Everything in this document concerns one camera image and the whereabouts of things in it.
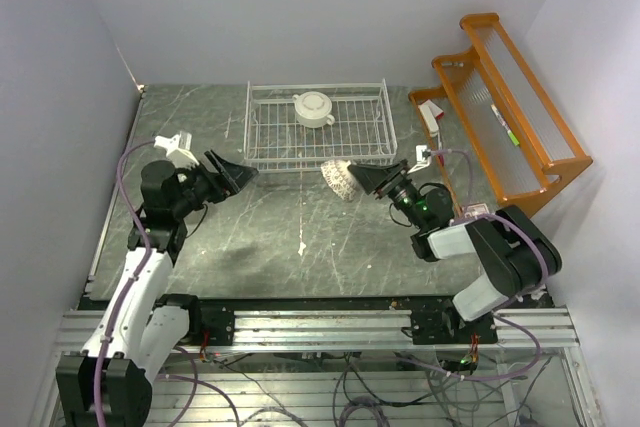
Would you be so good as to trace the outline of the brown patterned bowl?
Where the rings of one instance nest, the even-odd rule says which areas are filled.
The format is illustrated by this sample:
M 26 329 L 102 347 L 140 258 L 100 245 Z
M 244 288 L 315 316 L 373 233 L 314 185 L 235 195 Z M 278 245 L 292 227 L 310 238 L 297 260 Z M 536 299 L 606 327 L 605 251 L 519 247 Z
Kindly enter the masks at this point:
M 346 202 L 351 202 L 360 188 L 349 170 L 351 164 L 351 161 L 332 159 L 321 165 L 321 174 L 327 185 Z

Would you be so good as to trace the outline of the white wire dish rack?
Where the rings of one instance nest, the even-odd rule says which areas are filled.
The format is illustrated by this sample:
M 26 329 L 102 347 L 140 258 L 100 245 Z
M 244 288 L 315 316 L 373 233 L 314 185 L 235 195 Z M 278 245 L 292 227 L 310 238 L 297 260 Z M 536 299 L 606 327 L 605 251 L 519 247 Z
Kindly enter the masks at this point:
M 295 98 L 318 92 L 335 121 L 303 126 Z M 265 173 L 318 171 L 332 159 L 389 165 L 397 138 L 386 82 L 247 86 L 244 162 Z

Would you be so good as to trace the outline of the cream two-handled soup bowl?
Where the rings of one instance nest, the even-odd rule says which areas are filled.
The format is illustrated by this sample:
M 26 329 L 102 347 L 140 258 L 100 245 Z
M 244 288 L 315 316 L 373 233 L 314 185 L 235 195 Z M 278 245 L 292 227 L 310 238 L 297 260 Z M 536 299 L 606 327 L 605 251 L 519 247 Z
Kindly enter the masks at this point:
M 308 91 L 293 96 L 297 122 L 311 129 L 332 126 L 335 117 L 332 114 L 333 103 L 324 93 Z

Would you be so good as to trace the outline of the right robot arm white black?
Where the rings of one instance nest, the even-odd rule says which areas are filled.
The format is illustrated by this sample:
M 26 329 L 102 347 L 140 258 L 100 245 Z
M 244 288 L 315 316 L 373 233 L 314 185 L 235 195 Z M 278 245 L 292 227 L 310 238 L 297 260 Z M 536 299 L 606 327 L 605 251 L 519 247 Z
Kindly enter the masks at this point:
M 475 319 L 544 286 L 562 268 L 557 248 L 516 205 L 455 220 L 447 187 L 429 182 L 430 189 L 421 192 L 405 162 L 390 167 L 350 164 L 347 171 L 365 193 L 389 198 L 417 229 L 411 244 L 418 258 L 437 262 L 477 256 L 480 276 L 454 295 L 455 309 L 440 320 L 442 334 L 452 342 L 465 341 L 476 330 Z

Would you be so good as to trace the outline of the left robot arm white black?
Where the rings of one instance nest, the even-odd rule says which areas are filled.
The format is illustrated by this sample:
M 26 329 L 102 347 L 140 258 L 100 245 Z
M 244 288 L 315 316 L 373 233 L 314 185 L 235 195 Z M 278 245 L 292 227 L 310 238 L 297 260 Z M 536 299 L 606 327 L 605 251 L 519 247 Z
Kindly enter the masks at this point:
M 173 348 L 203 334 L 199 299 L 166 288 L 186 238 L 186 218 L 239 194 L 258 174 L 213 151 L 206 160 L 156 160 L 140 174 L 142 203 L 116 290 L 90 338 L 61 357 L 56 382 L 69 426 L 142 426 L 153 383 Z

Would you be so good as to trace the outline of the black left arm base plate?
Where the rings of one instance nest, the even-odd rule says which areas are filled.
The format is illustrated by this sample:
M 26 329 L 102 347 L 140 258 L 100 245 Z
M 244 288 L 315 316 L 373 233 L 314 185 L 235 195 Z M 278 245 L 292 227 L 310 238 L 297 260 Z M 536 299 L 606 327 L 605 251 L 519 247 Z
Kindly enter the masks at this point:
M 190 318 L 195 324 L 189 327 L 193 345 L 230 346 L 235 333 L 235 312 L 230 302 L 199 299 L 193 302 Z

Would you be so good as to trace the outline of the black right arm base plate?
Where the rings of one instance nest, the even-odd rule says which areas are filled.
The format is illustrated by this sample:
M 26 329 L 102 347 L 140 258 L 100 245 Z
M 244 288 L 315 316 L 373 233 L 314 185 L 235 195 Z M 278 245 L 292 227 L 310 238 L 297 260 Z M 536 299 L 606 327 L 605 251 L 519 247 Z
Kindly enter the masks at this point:
M 498 341 L 490 315 L 475 321 L 465 321 L 452 308 L 423 309 L 412 311 L 410 325 L 401 332 L 414 345 L 471 344 L 476 338 L 480 344 L 495 344 Z

